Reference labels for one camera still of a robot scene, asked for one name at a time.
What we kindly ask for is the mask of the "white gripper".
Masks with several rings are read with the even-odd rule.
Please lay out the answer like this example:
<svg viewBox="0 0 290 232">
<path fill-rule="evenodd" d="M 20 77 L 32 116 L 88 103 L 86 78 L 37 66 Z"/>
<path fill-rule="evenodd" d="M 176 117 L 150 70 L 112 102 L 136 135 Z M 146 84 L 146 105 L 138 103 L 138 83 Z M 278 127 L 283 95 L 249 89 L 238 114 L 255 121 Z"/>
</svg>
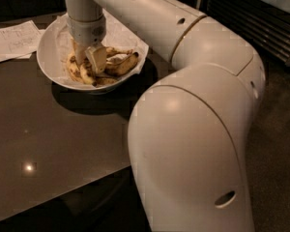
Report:
<svg viewBox="0 0 290 232">
<path fill-rule="evenodd" d="M 72 36 L 72 48 L 77 65 L 81 65 L 87 57 L 95 74 L 103 73 L 106 66 L 106 47 L 101 42 L 106 35 L 105 17 L 83 22 L 69 16 L 67 25 Z"/>
</svg>

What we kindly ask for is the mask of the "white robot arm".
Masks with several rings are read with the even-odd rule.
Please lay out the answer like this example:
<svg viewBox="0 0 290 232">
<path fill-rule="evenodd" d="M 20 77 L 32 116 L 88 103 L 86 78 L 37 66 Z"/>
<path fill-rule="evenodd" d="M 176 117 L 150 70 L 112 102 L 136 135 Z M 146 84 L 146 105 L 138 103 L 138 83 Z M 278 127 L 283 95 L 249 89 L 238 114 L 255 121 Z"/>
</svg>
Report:
<svg viewBox="0 0 290 232">
<path fill-rule="evenodd" d="M 66 0 L 72 36 L 92 43 L 109 12 L 174 69 L 130 116 L 130 164 L 153 232 L 254 232 L 247 134 L 265 89 L 255 49 L 177 0 Z"/>
</svg>

